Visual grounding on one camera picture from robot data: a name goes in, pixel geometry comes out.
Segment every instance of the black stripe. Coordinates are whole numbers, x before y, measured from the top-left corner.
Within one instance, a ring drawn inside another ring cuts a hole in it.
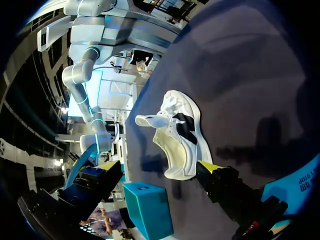
[[[191,132],[195,131],[195,120],[191,116],[186,116],[183,113],[178,113],[173,116],[173,118],[179,119],[180,121],[184,122],[176,124],[176,131],[178,132],[178,134],[192,142],[194,145],[197,145],[197,138]]]

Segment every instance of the gray table surface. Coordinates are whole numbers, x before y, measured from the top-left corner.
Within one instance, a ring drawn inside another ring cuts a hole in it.
[[[305,72],[284,19],[263,0],[212,0],[183,29],[126,122],[132,180],[166,188],[174,237],[229,240],[238,225],[196,179],[164,177],[168,161],[152,142],[155,129],[137,126],[135,116],[156,114],[168,90],[187,94],[201,111],[214,163],[236,168],[247,185],[261,188],[319,150],[309,133],[319,115],[313,102],[320,101]]]

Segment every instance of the shoe laces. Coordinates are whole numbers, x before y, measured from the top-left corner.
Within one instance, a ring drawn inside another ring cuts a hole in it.
[[[182,102],[178,101],[177,98],[173,96],[169,96],[165,101],[165,104],[161,106],[162,110],[160,110],[157,115],[165,115],[170,119],[172,116],[178,113],[178,109],[183,105]]]

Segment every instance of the shoe tongue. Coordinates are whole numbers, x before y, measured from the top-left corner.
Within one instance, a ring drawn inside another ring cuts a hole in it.
[[[159,115],[137,115],[135,123],[142,127],[163,128],[169,125],[169,119]]]

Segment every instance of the emergency stop label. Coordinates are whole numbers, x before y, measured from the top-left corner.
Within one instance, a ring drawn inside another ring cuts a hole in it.
[[[311,186],[311,182],[312,182],[312,178],[315,176],[315,172],[316,170],[312,170],[309,173],[307,173],[306,175],[304,175],[303,177],[300,178],[299,180],[299,185],[300,185],[300,191],[303,192],[305,190],[307,190],[308,188],[310,188]]]

